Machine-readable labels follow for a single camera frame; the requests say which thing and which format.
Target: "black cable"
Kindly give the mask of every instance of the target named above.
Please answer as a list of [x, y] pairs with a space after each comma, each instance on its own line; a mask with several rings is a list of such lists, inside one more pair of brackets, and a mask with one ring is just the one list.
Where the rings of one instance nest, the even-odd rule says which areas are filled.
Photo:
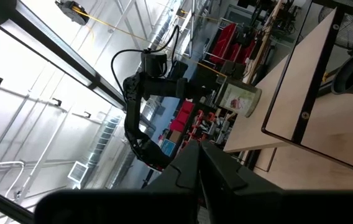
[[[172, 32], [172, 34], [171, 34], [171, 37], [169, 38], [169, 40], [167, 41], [167, 43], [165, 43], [165, 45], [164, 45], [163, 47], [161, 47], [160, 49], [158, 49], [158, 50], [150, 51], [150, 53], [157, 53], [157, 52], [160, 52], [160, 51], [164, 50], [164, 49], [167, 47], [167, 45], [170, 44], [170, 42], [171, 42], [173, 36], [175, 35], [175, 31], [178, 31], [178, 33], [177, 33], [177, 38], [176, 38], [176, 41], [178, 41], [178, 38], [179, 38], [179, 26], [175, 26], [175, 28], [174, 28], [174, 30], [173, 30], [173, 32]], [[174, 50], [173, 50], [173, 54], [175, 53], [175, 47], [176, 47], [176, 46], [177, 46], [177, 43], [175, 43]], [[141, 53], [143, 53], [144, 51], [143, 51], [143, 50], [137, 50], [137, 49], [125, 49], [125, 50], [120, 50], [119, 52], [117, 52], [117, 53], [113, 56], [113, 58], [112, 58], [112, 60], [111, 60], [110, 69], [111, 69], [111, 71], [112, 71], [112, 73], [113, 73], [113, 77], [114, 77], [114, 79], [116, 80], [116, 83], [117, 83], [118, 87], [120, 88], [122, 97], [124, 98], [124, 101], [126, 102], [126, 101], [127, 101], [127, 100], [126, 100], [126, 96], [124, 95], [124, 91], [123, 91], [122, 88], [121, 88], [120, 82], [119, 82], [119, 80], [117, 79], [117, 76], [116, 76], [116, 73], [114, 72], [114, 67], [113, 67], [114, 59], [116, 59], [116, 57], [117, 57], [119, 54], [124, 53], [124, 52], [141, 52]]]
[[113, 56], [113, 58], [112, 58], [112, 60], [111, 60], [111, 62], [110, 62], [110, 69], [112, 70], [113, 77], [114, 77], [114, 79], [116, 80], [116, 83], [117, 83], [117, 85], [118, 85], [119, 88], [120, 88], [120, 91], [121, 91], [121, 94], [122, 94], [122, 96], [123, 96], [123, 98], [124, 98], [124, 101], [127, 101], [127, 100], [126, 100], [126, 96], [124, 95], [124, 91], [123, 91], [122, 88], [121, 88], [120, 82], [119, 82], [119, 80], [117, 79], [117, 76], [116, 76], [116, 73], [114, 72], [114, 67], [113, 67], [114, 59], [116, 59], [116, 57], [117, 57], [119, 54], [123, 53], [123, 52], [141, 52], [141, 53], [142, 53], [142, 52], [144, 52], [144, 51], [143, 51], [143, 50], [136, 50], [136, 49], [120, 50], [119, 52], [117, 52], [117, 53]]
[[160, 51], [164, 50], [164, 49], [170, 44], [170, 42], [171, 42], [171, 40], [172, 40], [172, 37], [174, 37], [175, 32], [176, 32], [177, 30], [179, 30], [179, 26], [175, 26], [174, 30], [172, 31], [171, 37], [168, 39], [167, 43], [165, 43], [165, 45], [164, 45], [163, 47], [161, 47], [161, 48], [158, 49], [158, 50], [153, 50], [153, 51], [150, 51], [150, 52], [152, 52], [152, 53], [157, 53], [157, 52], [160, 52]]
[[177, 43], [178, 43], [178, 39], [179, 39], [179, 26], [175, 26], [175, 29], [177, 30], [177, 32], [176, 32], [174, 48], [172, 49], [172, 53], [171, 53], [171, 64], [172, 64], [172, 66], [174, 66], [175, 49], [177, 48]]

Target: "ventilation grille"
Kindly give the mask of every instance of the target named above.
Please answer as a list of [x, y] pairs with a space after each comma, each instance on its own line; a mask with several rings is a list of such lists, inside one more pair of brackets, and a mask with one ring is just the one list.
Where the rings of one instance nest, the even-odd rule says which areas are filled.
[[67, 177], [79, 184], [83, 180], [85, 174], [87, 173], [87, 170], [88, 166], [76, 161]]

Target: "cardboard box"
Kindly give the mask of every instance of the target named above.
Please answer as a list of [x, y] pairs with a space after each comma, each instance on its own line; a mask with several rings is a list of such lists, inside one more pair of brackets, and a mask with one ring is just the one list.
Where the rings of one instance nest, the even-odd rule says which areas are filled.
[[175, 142], [176, 143], [178, 141], [179, 136], [181, 136], [181, 132], [180, 131], [173, 131], [171, 133], [171, 136], [170, 136], [169, 140], [171, 142]]

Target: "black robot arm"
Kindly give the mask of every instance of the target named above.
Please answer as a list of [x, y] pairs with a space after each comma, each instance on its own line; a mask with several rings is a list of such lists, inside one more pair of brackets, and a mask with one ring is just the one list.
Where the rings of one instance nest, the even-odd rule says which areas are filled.
[[124, 128], [126, 138], [137, 158], [156, 170], [163, 170], [172, 161], [148, 135], [139, 130], [140, 102], [151, 95], [169, 96], [180, 99], [202, 96], [205, 90], [195, 88], [180, 78], [177, 81], [151, 77], [145, 72], [137, 72], [123, 83], [127, 113]]

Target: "metal pipe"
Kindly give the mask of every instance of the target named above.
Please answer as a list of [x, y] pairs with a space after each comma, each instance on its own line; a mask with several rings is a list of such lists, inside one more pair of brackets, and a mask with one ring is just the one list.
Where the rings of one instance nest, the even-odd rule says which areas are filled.
[[181, 26], [181, 31], [183, 32], [185, 29], [187, 29], [186, 27], [189, 24], [189, 21], [191, 19], [191, 10], [189, 11], [188, 15], [186, 16], [186, 18], [184, 18], [185, 21], [183, 21], [183, 24]]
[[[117, 21], [115, 27], [119, 27], [120, 23], [127, 17], [128, 12], [130, 11], [130, 9], [132, 8], [132, 4], [135, 2], [136, 0], [130, 0], [130, 2], [128, 3], [126, 9], [124, 10], [124, 13], [121, 15], [120, 19]], [[105, 47], [103, 47], [103, 49], [101, 50], [101, 53], [99, 53], [98, 58], [96, 59], [95, 63], [94, 63], [94, 67], [95, 65], [98, 63], [99, 59], [101, 58], [103, 52], [106, 50], [106, 46], [108, 45], [108, 43], [110, 43], [111, 37], [113, 36], [114, 33], [114, 29], [112, 29], [112, 32], [110, 33], [108, 39], [106, 40], [105, 43]]]
[[207, 61], [207, 60], [205, 60], [205, 59], [203, 59], [203, 61], [204, 61], [204, 62], [207, 62], [207, 63], [210, 63], [211, 65], [216, 65], [216, 64], [214, 64], [214, 63], [212, 63], [212, 62], [209, 62], [209, 61]]
[[[174, 4], [176, 0], [169, 0], [167, 5]], [[170, 9], [165, 7], [160, 17], [158, 18], [154, 28], [149, 34], [149, 39], [151, 44], [149, 44], [148, 48], [156, 50], [160, 41], [163, 39], [165, 34], [167, 33], [168, 28], [170, 27], [172, 14], [170, 13]]]
[[0, 136], [0, 144], [2, 143], [2, 140], [4, 140], [5, 135], [8, 133], [8, 131], [11, 128], [11, 126], [14, 124], [14, 121], [18, 117], [19, 113], [21, 112], [21, 110], [22, 110], [23, 106], [25, 105], [25, 103], [26, 103], [28, 98], [29, 98], [29, 94], [27, 94], [25, 96], [25, 98], [23, 99], [22, 103], [19, 105], [18, 109], [16, 110], [14, 116], [11, 118], [11, 120], [8, 123], [8, 125], [6, 126], [5, 130], [2, 132], [2, 134]]
[[139, 18], [140, 26], [142, 26], [142, 30], [143, 30], [144, 35], [145, 35], [145, 39], [147, 40], [147, 34], [146, 34], [144, 22], [142, 21], [142, 16], [140, 15], [138, 4], [137, 4], [137, 2], [135, 2], [134, 4], [135, 4], [135, 9], [137, 10], [137, 15], [138, 15], [138, 18]]
[[146, 0], [145, 0], [145, 8], [146, 8], [146, 12], [147, 12], [147, 17], [149, 18], [150, 27], [153, 29], [152, 16], [150, 15], [149, 7], [147, 7]]
[[[98, 3], [98, 0], [95, 0], [95, 3], [94, 3], [94, 5], [93, 5], [93, 7], [95, 7], [95, 5], [96, 5], [97, 3]], [[89, 35], [89, 33], [87, 33], [87, 34], [85, 35], [84, 41], [86, 40], [86, 38], [87, 38], [88, 35]], [[76, 40], [76, 38], [77, 38], [77, 35], [73, 38], [73, 40], [71, 41], [70, 45], [72, 45], [72, 44], [74, 43], [74, 41]], [[37, 83], [38, 79], [41, 77], [41, 74], [44, 72], [44, 70], [45, 70], [45, 68], [47, 67], [48, 64], [50, 64], [50, 62], [47, 62], [47, 64], [46, 64], [46, 65], [44, 66], [44, 68], [41, 70], [40, 74], [39, 74], [39, 75], [37, 76], [37, 78], [35, 79], [35, 81], [34, 81], [33, 85], [31, 86], [30, 90], [28, 90], [29, 92], [31, 92], [31, 91], [33, 90], [33, 87], [34, 87], [35, 84]], [[45, 90], [46, 87], [48, 86], [48, 84], [49, 84], [49, 82], [51, 81], [51, 79], [53, 78], [54, 74], [55, 74], [55, 72], [52, 73], [52, 76], [50, 77], [50, 79], [49, 79], [49, 81], [47, 82], [47, 84], [44, 86], [44, 88], [43, 88], [41, 94], [44, 92], [44, 90]], [[13, 94], [13, 95], [16, 95], [16, 96], [23, 97], [22, 94], [17, 93], [17, 92], [14, 92], [14, 91], [11, 91], [11, 90], [8, 90], [8, 89], [3, 88], [3, 87], [0, 87], [0, 90], [5, 91], [5, 92], [10, 93], [10, 94]], [[35, 106], [37, 105], [38, 102], [40, 102], [40, 103], [48, 103], [50, 106], [56, 106], [55, 104], [53, 104], [53, 103], [51, 103], [51, 102], [49, 102], [49, 101], [40, 100], [40, 98], [37, 98], [37, 99], [30, 98], [30, 97], [29, 97], [29, 94], [27, 94], [25, 97], [27, 97], [29, 100], [34, 100], [34, 101], [35, 101], [35, 102], [34, 102], [34, 105], [33, 105], [33, 107], [30, 109], [29, 113], [27, 114], [26, 118], [25, 118], [24, 121], [22, 122], [22, 124], [21, 124], [21, 126], [19, 127], [19, 129], [17, 130], [17, 132], [16, 132], [15, 136], [13, 137], [12, 141], [9, 143], [9, 145], [8, 145], [7, 149], [5, 150], [5, 153], [2, 155], [0, 161], [2, 161], [2, 160], [4, 159], [5, 155], [7, 154], [8, 150], [11, 148], [13, 142], [15, 141], [16, 137], [19, 135], [19, 133], [20, 133], [20, 131], [22, 130], [22, 128], [24, 127], [25, 123], [27, 122], [28, 118], [30, 117], [31, 113], [33, 112], [33, 109], [35, 108]], [[17, 157], [17, 155], [19, 154], [21, 148], [22, 148], [22, 146], [21, 146], [21, 147], [18, 149], [18, 151], [16, 152], [16, 155], [14, 156], [14, 159], [15, 159], [15, 158]]]
[[[54, 167], [54, 166], [62, 166], [62, 165], [67, 165], [67, 164], [74, 164], [76, 161], [65, 161], [65, 162], [46, 162], [43, 167]], [[33, 166], [35, 165], [35, 163], [37, 163], [37, 161], [34, 162], [34, 164], [29, 164], [29, 162], [25, 162], [25, 171], [26, 170], [31, 170], [33, 169]], [[14, 170], [13, 168], [9, 168], [9, 167], [2, 167], [0, 168], [0, 172], [4, 172], [4, 171], [12, 171]]]
[[[124, 10], [124, 7], [122, 6], [120, 0], [115, 0], [115, 1], [116, 1], [116, 4], [117, 4], [117, 7], [119, 8], [119, 11], [120, 11], [120, 13], [121, 13], [121, 16], [123, 16], [124, 13], [127, 13], [127, 12]], [[128, 16], [126, 16], [126, 17], [124, 18], [124, 22], [126, 23], [128, 32], [129, 32], [130, 34], [132, 34], [132, 35], [135, 35], [135, 34], [134, 34], [134, 31], [132, 30], [131, 24], [129, 23]], [[136, 39], [136, 37], [131, 36], [131, 38], [132, 38], [132, 41], [134, 41], [134, 44], [135, 44], [136, 49], [141, 49], [141, 47], [140, 47], [140, 45], [139, 45], [138, 40]]]
[[219, 59], [222, 59], [222, 60], [226, 60], [226, 59], [224, 59], [224, 58], [222, 58], [222, 57], [219, 57], [219, 56], [217, 56], [217, 55], [213, 55], [213, 54], [208, 53], [208, 52], [204, 52], [204, 54], [208, 54], [208, 55], [210, 55], [210, 56], [213, 56], [213, 57], [216, 57], [216, 58], [219, 58]]
[[0, 165], [6, 165], [6, 164], [20, 164], [21, 165], [21, 171], [19, 172], [19, 174], [17, 175], [15, 181], [11, 184], [11, 186], [8, 188], [7, 192], [5, 193], [5, 197], [7, 198], [8, 193], [11, 191], [11, 189], [14, 187], [14, 185], [16, 184], [17, 180], [19, 180], [19, 177], [22, 175], [24, 167], [25, 167], [25, 163], [21, 162], [21, 161], [12, 161], [12, 162], [0, 162]]
[[191, 22], [190, 22], [190, 41], [189, 41], [189, 57], [193, 55], [193, 33], [195, 32], [196, 19], [196, 0], [191, 0]]
[[[44, 89], [46, 89], [46, 87], [48, 86], [48, 84], [49, 84], [49, 82], [51, 81], [51, 79], [53, 78], [54, 74], [55, 74], [55, 72], [52, 73], [52, 76], [50, 77], [50, 79], [49, 79], [49, 81], [47, 82], [47, 84], [44, 86], [44, 88], [43, 88], [41, 94], [44, 92]], [[33, 112], [33, 110], [34, 110], [34, 108], [35, 108], [35, 106], [37, 105], [38, 102], [39, 102], [39, 99], [37, 98], [37, 99], [35, 100], [35, 102], [34, 102], [34, 105], [32, 106], [32, 108], [30, 109], [29, 113], [27, 114], [26, 118], [23, 120], [23, 123], [21, 124], [21, 126], [20, 126], [19, 129], [17, 130], [17, 132], [16, 132], [15, 136], [13, 137], [12, 141], [11, 141], [10, 144], [8, 145], [8, 148], [6, 149], [5, 153], [2, 155], [0, 161], [2, 161], [2, 160], [4, 159], [4, 157], [6, 156], [7, 151], [11, 148], [11, 146], [12, 146], [13, 142], [15, 141], [16, 137], [19, 135], [19, 133], [20, 133], [20, 131], [22, 130], [22, 128], [24, 127], [25, 123], [26, 123], [27, 120], [30, 118], [30, 115], [32, 114], [32, 112]], [[42, 111], [40, 112], [39, 117], [35, 120], [35, 122], [34, 122], [32, 128], [31, 128], [31, 129], [29, 130], [29, 132], [27, 133], [26, 138], [24, 139], [23, 143], [21, 144], [21, 146], [18, 148], [17, 152], [15, 153], [15, 156], [14, 156], [13, 160], [16, 160], [16, 157], [19, 155], [19, 153], [20, 153], [22, 147], [24, 146], [24, 144], [25, 144], [27, 138], [30, 136], [31, 132], [33, 131], [35, 125], [37, 124], [38, 120], [40, 119], [42, 113], [44, 112], [44, 110], [46, 109], [46, 107], [48, 106], [48, 104], [49, 104], [49, 102], [46, 101], [46, 104], [45, 104], [45, 106], [43, 107]], [[8, 171], [1, 177], [0, 184], [1, 184], [2, 180], [5, 178], [5, 176], [8, 175], [9, 172], [10, 172], [10, 170], [8, 170]]]
[[24, 184], [22, 186], [22, 189], [21, 189], [21, 196], [16, 201], [21, 202], [26, 197], [27, 191], [30, 189], [30, 187], [32, 185], [32, 181], [31, 180], [35, 179], [37, 177], [37, 175], [38, 175], [38, 172], [35, 172], [36, 169], [37, 168], [41, 168], [43, 166], [43, 158], [44, 158], [44, 156], [48, 155], [48, 153], [49, 153], [48, 149], [51, 148], [51, 146], [53, 144], [53, 140], [58, 137], [59, 130], [61, 130], [61, 128], [65, 124], [65, 121], [66, 121], [67, 117], [69, 117], [69, 115], [71, 114], [72, 108], [73, 108], [73, 106], [68, 110], [67, 114], [63, 118], [63, 121], [58, 125], [58, 127], [55, 130], [55, 132], [52, 134], [48, 144], [46, 145], [45, 149], [41, 153], [39, 160], [37, 161], [36, 165], [34, 166], [32, 172], [30, 172], [27, 180], [24, 182]]

